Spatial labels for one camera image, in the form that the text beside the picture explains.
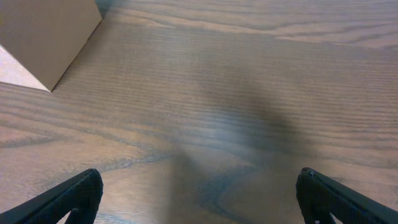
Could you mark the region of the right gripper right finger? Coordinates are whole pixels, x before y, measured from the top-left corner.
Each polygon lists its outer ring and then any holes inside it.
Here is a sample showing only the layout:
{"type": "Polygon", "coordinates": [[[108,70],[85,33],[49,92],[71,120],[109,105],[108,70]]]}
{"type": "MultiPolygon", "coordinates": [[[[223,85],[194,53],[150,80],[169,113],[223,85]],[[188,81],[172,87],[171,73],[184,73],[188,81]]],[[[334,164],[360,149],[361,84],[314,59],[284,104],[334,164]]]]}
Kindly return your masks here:
{"type": "Polygon", "coordinates": [[[305,224],[397,224],[397,211],[304,167],[295,184],[305,224]]]}

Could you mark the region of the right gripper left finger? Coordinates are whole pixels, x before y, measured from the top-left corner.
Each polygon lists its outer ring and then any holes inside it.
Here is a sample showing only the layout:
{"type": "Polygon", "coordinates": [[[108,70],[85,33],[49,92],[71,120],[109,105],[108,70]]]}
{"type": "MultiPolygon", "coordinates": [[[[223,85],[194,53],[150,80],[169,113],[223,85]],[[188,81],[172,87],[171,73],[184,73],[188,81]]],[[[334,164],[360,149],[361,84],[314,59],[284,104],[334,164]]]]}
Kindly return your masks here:
{"type": "Polygon", "coordinates": [[[50,190],[1,214],[1,224],[93,224],[103,195],[96,169],[87,169],[50,190]]]}

